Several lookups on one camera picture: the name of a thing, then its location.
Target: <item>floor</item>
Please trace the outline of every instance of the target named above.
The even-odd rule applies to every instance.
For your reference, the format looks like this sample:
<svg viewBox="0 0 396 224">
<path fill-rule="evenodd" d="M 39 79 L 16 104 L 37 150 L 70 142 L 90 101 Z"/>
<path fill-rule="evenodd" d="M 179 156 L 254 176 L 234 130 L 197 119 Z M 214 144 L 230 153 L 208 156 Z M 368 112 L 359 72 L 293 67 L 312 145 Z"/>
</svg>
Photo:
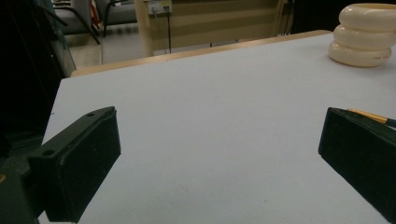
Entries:
<svg viewBox="0 0 396 224">
<path fill-rule="evenodd" d="M 144 57 L 136 23 L 107 27 L 106 37 L 99 37 L 101 45 L 96 44 L 89 34 L 67 35 L 65 38 L 77 69 Z M 212 43 L 212 46 L 231 43 L 235 42 Z M 210 48 L 210 44 L 172 49 L 172 52 L 202 48 Z M 169 50 L 157 50 L 154 55 L 165 52 L 168 53 Z"/>
</svg>

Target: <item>white ring stack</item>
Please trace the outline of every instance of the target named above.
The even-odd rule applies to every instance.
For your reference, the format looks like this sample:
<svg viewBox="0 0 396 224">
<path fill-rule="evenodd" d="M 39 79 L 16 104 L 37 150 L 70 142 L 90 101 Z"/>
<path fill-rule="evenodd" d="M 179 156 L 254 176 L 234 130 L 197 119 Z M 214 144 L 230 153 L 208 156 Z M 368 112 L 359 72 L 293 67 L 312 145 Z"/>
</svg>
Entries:
<svg viewBox="0 0 396 224">
<path fill-rule="evenodd" d="M 375 67 L 388 61 L 396 44 L 396 5 L 353 4 L 339 16 L 329 56 L 339 63 Z"/>
</svg>

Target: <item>screw hole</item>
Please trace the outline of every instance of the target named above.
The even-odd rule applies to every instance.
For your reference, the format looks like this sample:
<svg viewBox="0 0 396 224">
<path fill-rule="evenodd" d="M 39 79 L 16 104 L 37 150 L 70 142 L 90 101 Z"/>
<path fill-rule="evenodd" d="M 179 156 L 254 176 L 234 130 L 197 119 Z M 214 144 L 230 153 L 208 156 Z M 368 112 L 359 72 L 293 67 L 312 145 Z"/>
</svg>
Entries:
<svg viewBox="0 0 396 224">
<path fill-rule="evenodd" d="M 50 150 L 44 151 L 43 152 L 43 156 L 50 156 L 53 153 L 55 153 L 55 150 L 50 149 Z"/>
</svg>

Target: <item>electrical outlet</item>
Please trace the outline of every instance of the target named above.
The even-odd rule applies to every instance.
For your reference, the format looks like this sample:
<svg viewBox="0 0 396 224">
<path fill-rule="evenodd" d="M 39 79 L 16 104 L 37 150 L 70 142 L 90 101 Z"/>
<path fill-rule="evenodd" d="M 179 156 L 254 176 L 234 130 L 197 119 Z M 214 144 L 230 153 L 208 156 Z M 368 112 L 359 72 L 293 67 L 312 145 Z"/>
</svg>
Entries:
<svg viewBox="0 0 396 224">
<path fill-rule="evenodd" d="M 148 1 L 148 14 L 153 15 L 172 12 L 172 1 L 170 0 L 152 0 Z"/>
</svg>

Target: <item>wooden furniture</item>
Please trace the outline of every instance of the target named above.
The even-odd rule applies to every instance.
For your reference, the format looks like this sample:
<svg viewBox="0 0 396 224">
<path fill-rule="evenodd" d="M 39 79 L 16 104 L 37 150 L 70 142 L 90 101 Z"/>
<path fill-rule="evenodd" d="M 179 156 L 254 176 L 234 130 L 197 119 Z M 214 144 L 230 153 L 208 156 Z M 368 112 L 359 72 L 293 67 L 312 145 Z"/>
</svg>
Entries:
<svg viewBox="0 0 396 224">
<path fill-rule="evenodd" d="M 315 35 L 64 79 L 45 141 L 87 112 L 118 111 L 120 158 L 80 222 L 388 223 L 318 144 L 328 107 L 396 118 L 396 56 L 350 67 L 329 58 L 331 42 Z"/>
<path fill-rule="evenodd" d="M 160 14 L 156 21 L 149 15 L 147 2 L 134 2 L 146 56 L 168 49 L 166 16 Z M 282 7 L 281 0 L 173 0 L 172 48 L 276 36 Z"/>
<path fill-rule="evenodd" d="M 147 57 L 147 58 L 142 58 L 142 59 L 128 60 L 128 61 L 123 61 L 123 62 L 119 62 L 119 63 L 107 63 L 107 64 L 78 69 L 73 72 L 72 77 L 85 76 L 85 75 L 90 75 L 90 74 L 94 74 L 97 72 L 118 69 L 118 68 L 122 68 L 122 67 L 135 66 L 135 65 L 139 65 L 139 64 L 165 62 L 165 61 L 169 61 L 169 60 L 198 56 L 198 55 L 203 55 L 203 54 L 208 54 L 208 53 L 215 53 L 215 52 L 220 52 L 220 51 L 224 51 L 224 50 L 249 48 L 249 47 L 265 45 L 265 44 L 273 44 L 273 43 L 288 41 L 288 40 L 293 40 L 293 39 L 307 38 L 307 37 L 315 36 L 315 35 L 325 35 L 325 34 L 329 34 L 329 33 L 330 33 L 330 31 L 319 30 L 319 31 L 312 31 L 312 32 L 300 33 L 300 34 L 295 34 L 295 35 L 282 35 L 282 36 L 278 36 L 278 37 L 252 40 L 252 41 L 224 45 L 224 46 L 217 46 L 217 47 L 207 48 L 207 49 L 196 49 L 196 50 L 190 50 L 190 51 L 185 51 L 185 52 L 178 52 L 178 53 L 172 53 L 172 54 Z"/>
</svg>

